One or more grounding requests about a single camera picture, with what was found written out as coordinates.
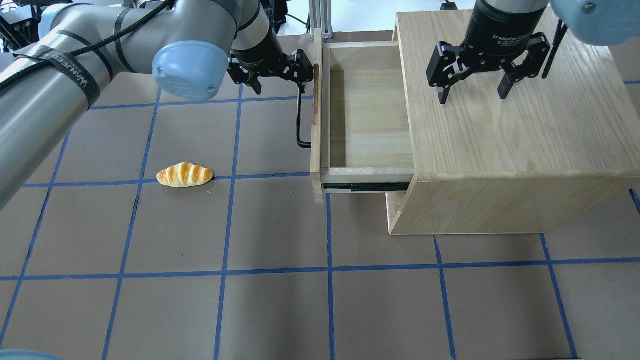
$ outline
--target wooden cabinet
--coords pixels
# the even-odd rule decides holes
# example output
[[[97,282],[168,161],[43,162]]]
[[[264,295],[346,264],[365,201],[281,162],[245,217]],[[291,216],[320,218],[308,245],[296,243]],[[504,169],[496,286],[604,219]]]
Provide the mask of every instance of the wooden cabinet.
[[[470,15],[398,13],[394,41],[317,42],[318,201],[386,192],[390,234],[540,233],[640,184],[640,120],[606,47],[569,33],[548,79],[500,100],[502,73],[474,74],[440,105],[425,71]],[[538,30],[556,23],[549,9]]]

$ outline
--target toy bread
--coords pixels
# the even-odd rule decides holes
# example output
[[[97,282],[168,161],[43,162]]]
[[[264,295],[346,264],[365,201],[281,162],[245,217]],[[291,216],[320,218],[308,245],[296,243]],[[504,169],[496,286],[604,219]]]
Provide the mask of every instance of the toy bread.
[[[156,179],[165,186],[187,188],[208,183],[213,179],[213,172],[192,163],[179,163],[160,171]]]

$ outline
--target open drawer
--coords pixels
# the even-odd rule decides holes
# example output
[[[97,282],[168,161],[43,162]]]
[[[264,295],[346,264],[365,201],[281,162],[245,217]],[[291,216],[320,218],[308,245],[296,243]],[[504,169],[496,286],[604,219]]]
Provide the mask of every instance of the open drawer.
[[[398,43],[316,43],[320,53],[311,145],[316,201],[324,193],[406,191],[413,152]]]

